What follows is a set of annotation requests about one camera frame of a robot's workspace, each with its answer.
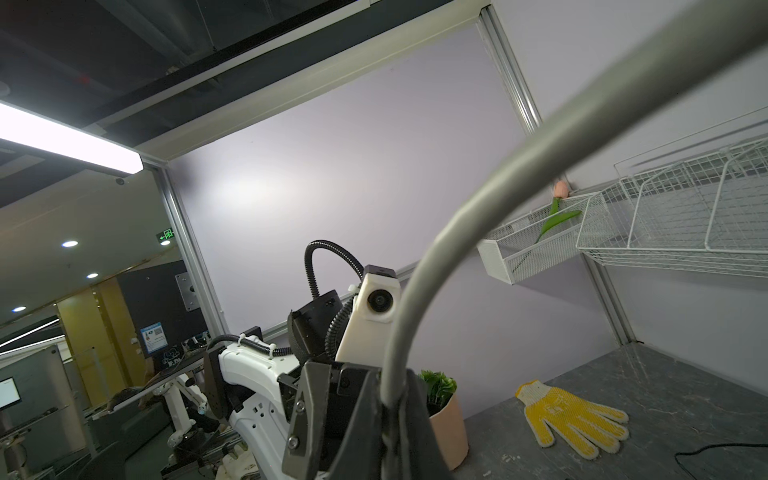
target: gray table surface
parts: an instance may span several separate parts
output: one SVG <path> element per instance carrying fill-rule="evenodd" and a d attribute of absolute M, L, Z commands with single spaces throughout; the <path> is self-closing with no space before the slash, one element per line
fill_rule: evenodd
<path fill-rule="evenodd" d="M 541 448 L 513 398 L 466 420 L 469 455 L 457 480 L 690 480 L 675 452 L 768 443 L 768 397 L 637 343 L 546 383 L 627 412 L 630 438 L 619 453 L 584 460 L 557 434 Z M 768 478 L 768 449 L 710 449 L 680 461 L 698 480 Z"/>

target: green exit sign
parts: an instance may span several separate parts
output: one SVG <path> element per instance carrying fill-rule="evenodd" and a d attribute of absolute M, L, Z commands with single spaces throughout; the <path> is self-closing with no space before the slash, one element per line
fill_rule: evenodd
<path fill-rule="evenodd" d="M 165 240 L 170 240 L 174 237 L 174 231 L 172 229 L 164 230 L 157 234 L 157 241 L 163 243 Z"/>

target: gray curved pipe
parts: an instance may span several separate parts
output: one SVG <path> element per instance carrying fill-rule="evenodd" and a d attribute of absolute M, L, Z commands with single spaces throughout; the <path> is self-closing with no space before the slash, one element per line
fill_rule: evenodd
<path fill-rule="evenodd" d="M 386 347 L 382 402 L 398 404 L 424 312 L 486 232 L 549 180 L 766 41 L 767 0 L 704 0 L 547 119 L 456 212 L 416 267 Z"/>

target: yellow wall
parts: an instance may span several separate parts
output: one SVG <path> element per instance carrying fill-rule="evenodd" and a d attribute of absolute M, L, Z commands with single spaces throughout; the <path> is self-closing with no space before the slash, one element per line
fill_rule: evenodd
<path fill-rule="evenodd" d="M 94 292 L 85 290 L 67 299 L 59 300 L 57 307 L 69 348 L 78 364 L 91 406 L 99 406 L 124 389 L 126 381 L 94 298 Z M 104 391 L 104 382 L 91 351 L 93 348 L 96 350 L 101 369 L 106 377 L 108 392 Z"/>
<path fill-rule="evenodd" d="M 131 386 L 144 386 L 144 354 L 138 343 L 131 343 L 131 339 L 136 338 L 136 330 L 118 280 L 110 278 L 99 283 L 96 288 L 101 295 L 102 308 L 107 310 L 108 321 L 112 325 L 116 347 L 122 355 L 129 382 Z"/>

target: monitor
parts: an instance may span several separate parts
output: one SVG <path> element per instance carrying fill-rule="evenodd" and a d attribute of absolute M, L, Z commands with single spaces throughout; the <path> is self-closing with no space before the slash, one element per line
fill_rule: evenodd
<path fill-rule="evenodd" d="M 21 400 L 22 398 L 18 396 L 16 382 L 13 381 L 13 377 L 0 382 L 0 409 L 16 405 Z"/>

